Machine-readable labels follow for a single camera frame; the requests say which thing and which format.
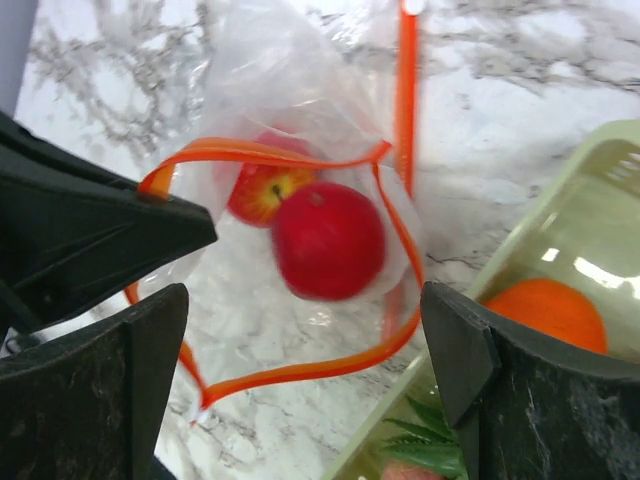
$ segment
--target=clear plastic bag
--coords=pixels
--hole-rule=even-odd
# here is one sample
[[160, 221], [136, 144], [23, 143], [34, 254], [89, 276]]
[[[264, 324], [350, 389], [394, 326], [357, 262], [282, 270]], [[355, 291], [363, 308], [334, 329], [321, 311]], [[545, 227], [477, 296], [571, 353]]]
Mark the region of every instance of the clear plastic bag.
[[[180, 359], [202, 409], [384, 361], [418, 325], [424, 281], [412, 160], [398, 160], [412, 145], [392, 148], [372, 77], [284, 0], [233, 2], [222, 25], [199, 138], [140, 184], [206, 206], [219, 240], [127, 290], [137, 301], [189, 288]], [[411, 109], [404, 117], [396, 129], [413, 128]]]

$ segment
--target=toy apple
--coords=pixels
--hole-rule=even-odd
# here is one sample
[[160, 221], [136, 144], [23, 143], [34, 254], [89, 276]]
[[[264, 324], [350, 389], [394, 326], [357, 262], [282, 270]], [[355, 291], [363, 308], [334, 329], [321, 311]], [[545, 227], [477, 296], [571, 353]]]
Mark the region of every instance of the toy apple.
[[[306, 142], [275, 132], [262, 134], [256, 142], [309, 155]], [[315, 179], [312, 170], [245, 163], [227, 208], [234, 217], [246, 224], [267, 227], [282, 201]]]
[[289, 197], [271, 225], [274, 255], [289, 289], [309, 300], [341, 301], [362, 292], [384, 266], [385, 230], [375, 205], [330, 182]]

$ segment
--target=white marble pattern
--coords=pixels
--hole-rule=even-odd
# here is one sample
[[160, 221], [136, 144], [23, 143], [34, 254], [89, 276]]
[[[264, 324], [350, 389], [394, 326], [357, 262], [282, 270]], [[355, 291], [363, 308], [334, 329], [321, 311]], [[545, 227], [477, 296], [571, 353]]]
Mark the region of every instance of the white marble pattern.
[[[298, 7], [330, 29], [362, 1]], [[219, 5], [42, 0], [17, 119], [140, 178], [143, 157], [175, 128], [166, 91], [172, 55], [215, 46]], [[640, 6], [431, 0], [423, 27], [417, 205], [429, 276], [463, 289], [584, 135], [640, 112]], [[389, 35], [347, 53], [363, 68], [393, 70]], [[194, 428], [179, 369], [157, 453], [180, 480], [316, 480], [414, 352], [346, 378], [233, 396]]]

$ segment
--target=green plastic container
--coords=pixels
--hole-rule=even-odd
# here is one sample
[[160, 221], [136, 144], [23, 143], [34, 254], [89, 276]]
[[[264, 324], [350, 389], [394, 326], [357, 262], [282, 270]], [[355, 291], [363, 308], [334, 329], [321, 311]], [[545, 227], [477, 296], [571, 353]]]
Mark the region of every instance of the green plastic container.
[[[640, 121], [606, 124], [573, 153], [480, 272], [467, 295], [483, 301], [530, 277], [587, 295], [607, 328], [610, 355], [640, 363]], [[424, 349], [356, 432], [323, 480], [379, 480], [375, 445], [394, 417], [414, 420], [404, 397], [437, 399]]]

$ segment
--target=ziplock bag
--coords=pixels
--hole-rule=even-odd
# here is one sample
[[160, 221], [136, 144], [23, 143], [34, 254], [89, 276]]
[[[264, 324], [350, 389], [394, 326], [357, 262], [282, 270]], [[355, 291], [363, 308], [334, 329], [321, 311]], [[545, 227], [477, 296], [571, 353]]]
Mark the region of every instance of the ziplock bag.
[[[204, 205], [216, 222], [215, 244], [126, 292], [135, 302], [187, 285], [180, 360], [202, 410], [241, 390], [377, 365], [419, 323], [416, 19], [375, 5], [401, 21], [393, 135], [370, 79], [304, 16], [286, 1], [243, 0], [222, 18], [200, 136], [140, 183]], [[350, 14], [360, 32], [371, 8]]]

